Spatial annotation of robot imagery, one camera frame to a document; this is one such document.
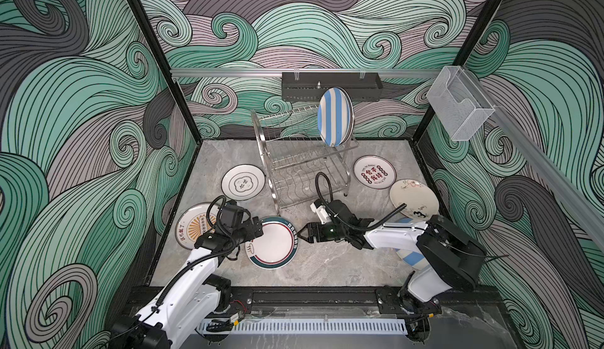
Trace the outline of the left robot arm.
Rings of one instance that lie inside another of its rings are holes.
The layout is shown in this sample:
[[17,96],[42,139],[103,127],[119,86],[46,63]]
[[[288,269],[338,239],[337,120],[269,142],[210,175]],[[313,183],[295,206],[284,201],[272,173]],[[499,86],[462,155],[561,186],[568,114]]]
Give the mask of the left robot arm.
[[134,316],[116,321],[106,347],[179,348],[208,315],[230,305],[231,282],[214,274],[223,259],[262,235],[257,217],[202,234],[171,281]]

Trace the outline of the white plate black outline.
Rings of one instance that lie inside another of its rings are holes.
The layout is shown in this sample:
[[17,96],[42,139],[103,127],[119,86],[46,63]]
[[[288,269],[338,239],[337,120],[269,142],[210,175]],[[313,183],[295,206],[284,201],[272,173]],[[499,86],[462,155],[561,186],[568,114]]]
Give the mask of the white plate black outline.
[[265,184],[266,176],[258,166],[242,164],[226,172],[221,181],[221,189],[227,198],[245,201],[260,194]]

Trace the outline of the blue striped plate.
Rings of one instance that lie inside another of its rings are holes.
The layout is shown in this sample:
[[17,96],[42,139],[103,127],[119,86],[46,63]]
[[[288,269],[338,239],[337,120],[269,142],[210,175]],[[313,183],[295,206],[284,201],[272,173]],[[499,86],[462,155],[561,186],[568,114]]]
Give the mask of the blue striped plate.
[[407,233],[402,248],[396,248],[398,256],[414,270],[423,270],[429,263],[417,247],[417,237],[423,234],[426,224],[411,218],[402,218],[396,223],[402,226]]
[[352,101],[343,89],[327,90],[319,102],[317,123],[323,142],[332,147],[346,143],[354,127]]

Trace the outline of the green red rimmed plate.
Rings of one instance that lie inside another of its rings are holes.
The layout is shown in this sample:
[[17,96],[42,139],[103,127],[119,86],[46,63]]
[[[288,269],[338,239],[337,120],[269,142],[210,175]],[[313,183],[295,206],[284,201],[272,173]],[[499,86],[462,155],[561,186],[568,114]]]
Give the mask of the green red rimmed plate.
[[260,220],[263,235],[245,244],[245,252],[257,267],[275,270],[291,262],[297,253],[298,237],[294,225],[278,216]]

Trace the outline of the orange sunburst plate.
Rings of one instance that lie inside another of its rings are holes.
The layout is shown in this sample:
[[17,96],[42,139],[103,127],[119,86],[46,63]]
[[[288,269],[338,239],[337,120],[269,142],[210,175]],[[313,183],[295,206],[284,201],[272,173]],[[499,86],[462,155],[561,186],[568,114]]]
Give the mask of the orange sunburst plate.
[[217,206],[210,210],[210,220],[207,220],[207,212],[210,203],[194,205],[186,210],[179,218],[175,227],[175,237],[178,244],[187,249],[193,250],[194,245],[202,234],[212,231],[215,226]]

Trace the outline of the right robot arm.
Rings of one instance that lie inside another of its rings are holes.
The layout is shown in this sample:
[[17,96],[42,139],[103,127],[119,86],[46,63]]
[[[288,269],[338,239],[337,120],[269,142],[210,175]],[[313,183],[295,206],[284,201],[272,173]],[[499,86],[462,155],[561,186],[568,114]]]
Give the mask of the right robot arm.
[[414,268],[402,287],[399,298],[404,307],[435,307],[436,298],[445,292],[473,292],[486,249],[441,215],[421,222],[362,220],[361,226],[329,222],[310,222],[297,236],[309,244],[344,241],[359,250],[391,248],[401,251],[404,261]]

